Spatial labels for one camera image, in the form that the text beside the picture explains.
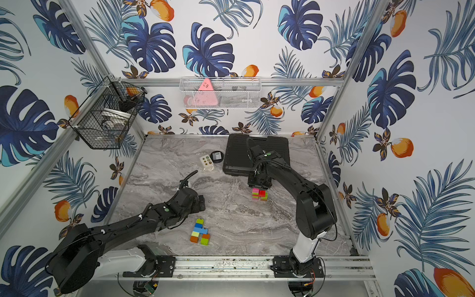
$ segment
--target orange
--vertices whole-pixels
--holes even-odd
[[[406,13],[405,10],[400,10],[396,12],[391,23],[391,36],[396,37],[402,33],[402,31],[406,27],[407,17],[408,17],[408,14]]]
[[[308,95],[312,98],[317,98],[325,91],[325,89],[325,86],[314,86]]]
[[[396,138],[392,141],[391,150],[398,158],[409,157],[414,151],[414,145],[408,138]]]
[[[385,213],[382,213],[378,216],[378,232],[382,236],[387,236],[389,234],[389,223],[388,216]]]
[[[77,104],[77,99],[73,95],[67,95],[64,98],[64,110],[66,110],[66,114],[68,116],[73,116],[76,110],[79,108],[79,104]]]
[[[175,11],[165,0],[150,1],[150,9],[154,15],[166,22],[171,21],[175,16]]]
[[[71,204],[66,200],[62,200],[55,205],[55,215],[56,220],[60,222],[66,222],[69,220],[69,210],[71,209]]]
[[[255,77],[259,72],[259,68],[256,65],[249,65],[243,71],[241,76],[242,77]]]
[[[465,277],[452,269],[434,268],[434,280],[447,297],[475,297],[475,291]]]
[[[284,110],[281,109],[279,106],[273,106],[273,107],[270,109],[270,114],[273,115],[273,116],[275,116],[275,117],[280,117],[283,112],[284,112]]]
[[[340,133],[341,135],[345,134],[346,126],[345,123],[340,123],[338,125],[338,129],[336,130],[336,133]]]

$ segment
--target marble surface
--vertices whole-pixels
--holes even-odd
[[[111,222],[142,212],[149,202],[167,201],[176,192],[178,182],[191,171],[191,188],[204,195],[206,210],[190,215],[173,230],[162,230],[131,240],[117,249],[147,244],[158,254],[167,255],[288,255],[298,236],[295,222],[295,200],[277,181],[268,190],[268,201],[254,201],[247,177],[230,176],[222,171],[222,163],[204,172],[200,154],[225,152],[227,137],[148,137],[124,192],[114,210]],[[289,137],[291,166],[303,177],[321,184],[323,172],[318,162],[312,137]],[[190,242],[197,218],[211,235],[209,246]],[[338,233],[343,228],[338,226]],[[334,238],[334,228],[326,237]],[[336,241],[322,241],[317,255],[350,254],[339,234]]]

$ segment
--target stacked blocks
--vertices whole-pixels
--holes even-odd
[[[208,229],[203,228],[203,219],[197,219],[195,228],[193,229],[193,232],[191,233],[190,241],[194,243],[198,243],[200,234],[203,234],[201,238],[201,244],[202,245],[208,245],[209,243],[209,234],[208,234]]]
[[[267,201],[268,194],[264,190],[259,190],[258,188],[252,189],[252,200]]]

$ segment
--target building block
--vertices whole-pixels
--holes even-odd
[[[200,234],[207,234],[208,230],[207,229],[202,229],[202,228],[195,228],[193,229],[194,232],[198,232]]]

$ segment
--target cable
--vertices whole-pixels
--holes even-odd
[[[119,282],[119,274],[120,274],[120,272],[117,273],[117,283],[119,284],[119,286],[121,287],[121,289],[122,289],[125,293],[127,293],[129,296],[135,297],[135,295],[130,294],[129,292],[127,292],[127,291],[122,287],[122,285],[121,285],[120,282]]]

